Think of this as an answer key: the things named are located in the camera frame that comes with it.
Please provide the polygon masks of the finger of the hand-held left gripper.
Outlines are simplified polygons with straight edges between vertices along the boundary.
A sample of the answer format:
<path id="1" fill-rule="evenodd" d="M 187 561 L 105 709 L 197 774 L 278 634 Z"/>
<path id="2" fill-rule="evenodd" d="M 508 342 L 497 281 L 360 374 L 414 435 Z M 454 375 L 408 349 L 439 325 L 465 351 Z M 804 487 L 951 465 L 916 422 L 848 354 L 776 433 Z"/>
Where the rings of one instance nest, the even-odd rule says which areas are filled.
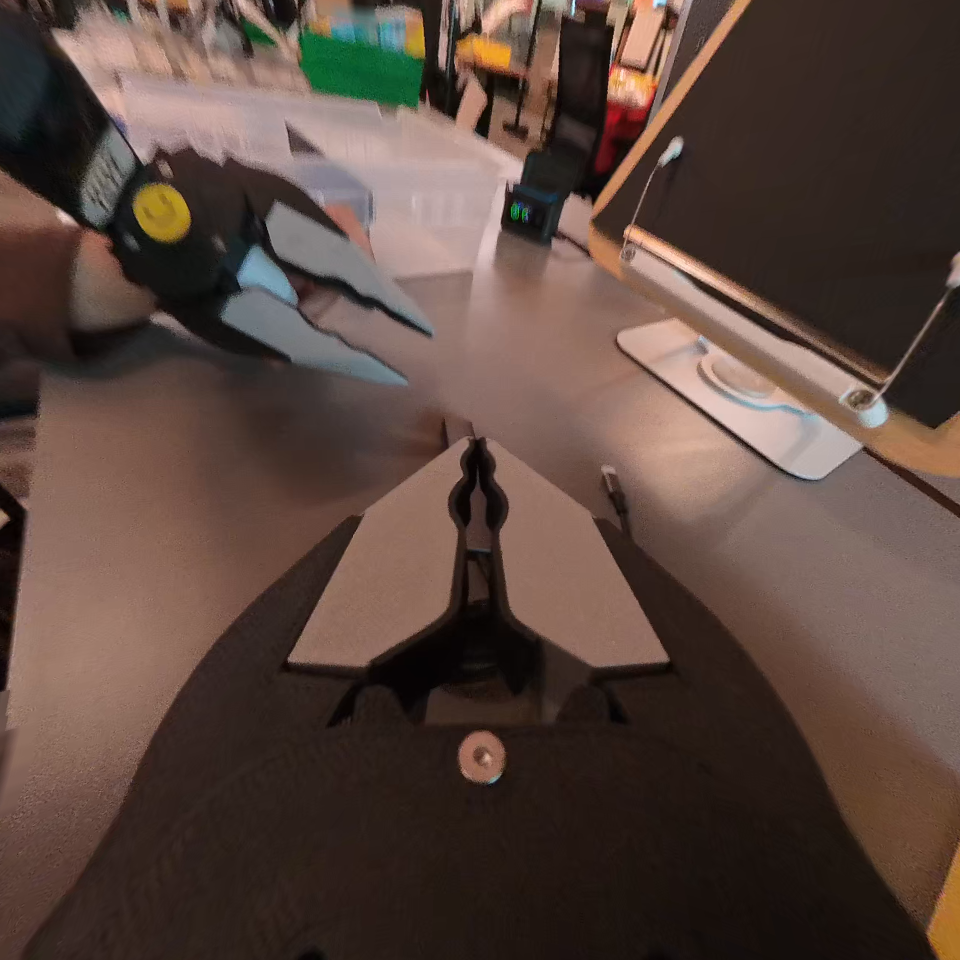
<path id="1" fill-rule="evenodd" d="M 236 281 L 238 292 L 225 300 L 220 312 L 220 322 L 230 333 L 294 366 L 383 386 L 407 386 L 398 370 L 338 334 L 314 326 L 281 266 L 262 247 L 247 252 Z"/>
<path id="2" fill-rule="evenodd" d="M 374 308 L 395 321 L 432 337 L 425 312 L 374 259 L 321 218 L 323 210 L 306 215 L 276 200 L 264 226 L 273 259 L 286 272 L 319 284 L 337 286 L 354 302 Z"/>

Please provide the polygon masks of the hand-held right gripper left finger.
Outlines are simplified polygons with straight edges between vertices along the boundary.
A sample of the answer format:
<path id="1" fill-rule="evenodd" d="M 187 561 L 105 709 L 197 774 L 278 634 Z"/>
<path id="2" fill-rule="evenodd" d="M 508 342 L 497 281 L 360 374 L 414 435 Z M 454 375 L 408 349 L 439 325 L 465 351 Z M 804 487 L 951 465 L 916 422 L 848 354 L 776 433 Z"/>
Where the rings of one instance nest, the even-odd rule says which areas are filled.
<path id="1" fill-rule="evenodd" d="M 362 676 L 457 612 L 474 445 L 459 439 L 364 511 L 287 666 Z"/>

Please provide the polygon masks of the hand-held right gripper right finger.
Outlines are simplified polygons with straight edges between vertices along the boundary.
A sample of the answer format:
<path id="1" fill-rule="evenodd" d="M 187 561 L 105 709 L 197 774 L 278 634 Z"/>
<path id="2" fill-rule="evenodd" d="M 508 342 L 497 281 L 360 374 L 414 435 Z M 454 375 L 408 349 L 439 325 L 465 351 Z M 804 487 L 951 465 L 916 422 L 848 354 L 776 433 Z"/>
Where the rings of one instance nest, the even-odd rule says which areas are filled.
<path id="1" fill-rule="evenodd" d="M 499 442 L 478 444 L 500 607 L 539 651 L 543 694 L 670 665 L 591 512 Z"/>

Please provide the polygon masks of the person's left hand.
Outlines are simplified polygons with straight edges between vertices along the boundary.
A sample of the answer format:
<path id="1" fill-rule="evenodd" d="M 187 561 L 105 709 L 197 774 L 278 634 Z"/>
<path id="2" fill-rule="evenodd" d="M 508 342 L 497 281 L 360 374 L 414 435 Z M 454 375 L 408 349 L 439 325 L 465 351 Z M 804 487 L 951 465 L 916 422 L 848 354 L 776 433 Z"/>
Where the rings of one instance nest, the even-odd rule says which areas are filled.
<path id="1" fill-rule="evenodd" d="M 71 330 L 102 333 L 145 323 L 157 309 L 155 296 L 127 279 L 102 234 L 83 230 L 70 271 Z"/>

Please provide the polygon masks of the clear plastic container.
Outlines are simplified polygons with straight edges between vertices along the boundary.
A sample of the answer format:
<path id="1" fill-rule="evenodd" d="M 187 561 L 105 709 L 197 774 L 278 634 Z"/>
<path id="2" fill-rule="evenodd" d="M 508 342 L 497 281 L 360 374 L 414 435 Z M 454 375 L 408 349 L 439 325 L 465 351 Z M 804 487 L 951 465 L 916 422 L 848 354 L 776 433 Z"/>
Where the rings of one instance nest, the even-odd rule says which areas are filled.
<path id="1" fill-rule="evenodd" d="M 506 174 L 456 127 L 400 107 L 122 74 L 122 117 L 146 159 L 192 149 L 281 174 L 319 204 L 439 231 L 483 229 Z"/>

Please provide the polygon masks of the green plastic bin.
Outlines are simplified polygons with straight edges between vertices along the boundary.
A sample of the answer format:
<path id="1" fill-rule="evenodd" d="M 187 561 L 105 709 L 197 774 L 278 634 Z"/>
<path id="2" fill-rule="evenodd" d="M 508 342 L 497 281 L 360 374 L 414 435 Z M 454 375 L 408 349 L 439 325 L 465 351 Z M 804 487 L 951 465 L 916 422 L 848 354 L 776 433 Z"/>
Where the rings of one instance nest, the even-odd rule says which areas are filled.
<path id="1" fill-rule="evenodd" d="M 314 92 L 408 109 L 421 102 L 424 63 L 419 58 L 309 30 L 298 42 L 299 66 Z"/>

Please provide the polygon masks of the black charger with green lights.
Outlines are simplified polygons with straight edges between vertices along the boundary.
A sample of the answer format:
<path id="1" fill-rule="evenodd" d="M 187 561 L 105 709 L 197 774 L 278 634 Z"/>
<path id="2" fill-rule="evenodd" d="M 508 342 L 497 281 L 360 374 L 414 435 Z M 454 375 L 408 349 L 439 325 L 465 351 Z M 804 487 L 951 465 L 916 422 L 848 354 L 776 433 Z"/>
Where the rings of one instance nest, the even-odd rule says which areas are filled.
<path id="1" fill-rule="evenodd" d="M 501 231 L 550 246 L 578 176 L 579 167 L 572 155 L 530 151 L 519 180 L 509 183 L 505 190 Z"/>

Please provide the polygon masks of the white board stand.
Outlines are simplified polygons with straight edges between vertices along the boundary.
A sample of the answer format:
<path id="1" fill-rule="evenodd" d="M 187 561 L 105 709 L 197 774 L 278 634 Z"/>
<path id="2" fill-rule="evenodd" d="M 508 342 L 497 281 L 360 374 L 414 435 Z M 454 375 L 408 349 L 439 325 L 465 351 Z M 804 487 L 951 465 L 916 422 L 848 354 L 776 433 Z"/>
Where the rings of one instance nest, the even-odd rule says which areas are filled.
<path id="1" fill-rule="evenodd" d="M 618 349 L 783 473 L 820 481 L 863 445 L 678 318 L 625 328 Z"/>

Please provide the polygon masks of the black board with wooden edge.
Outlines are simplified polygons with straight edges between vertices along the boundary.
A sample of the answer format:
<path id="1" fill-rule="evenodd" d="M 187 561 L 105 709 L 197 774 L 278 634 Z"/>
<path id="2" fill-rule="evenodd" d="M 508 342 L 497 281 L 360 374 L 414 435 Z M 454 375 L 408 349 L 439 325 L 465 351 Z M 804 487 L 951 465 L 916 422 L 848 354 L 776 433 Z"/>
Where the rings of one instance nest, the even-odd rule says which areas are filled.
<path id="1" fill-rule="evenodd" d="M 594 260 L 863 448 L 958 478 L 958 2 L 733 2 Z M 671 138 L 620 262 L 623 233 Z"/>

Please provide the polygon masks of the yellow plastic bin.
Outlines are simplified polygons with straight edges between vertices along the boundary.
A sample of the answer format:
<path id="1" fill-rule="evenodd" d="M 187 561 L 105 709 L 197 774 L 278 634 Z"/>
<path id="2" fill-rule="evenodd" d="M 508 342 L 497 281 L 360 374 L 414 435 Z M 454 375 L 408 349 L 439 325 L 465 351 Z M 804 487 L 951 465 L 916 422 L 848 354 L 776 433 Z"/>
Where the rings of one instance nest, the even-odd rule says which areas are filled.
<path id="1" fill-rule="evenodd" d="M 957 846 L 926 930 L 938 959 L 959 959 L 959 862 Z"/>

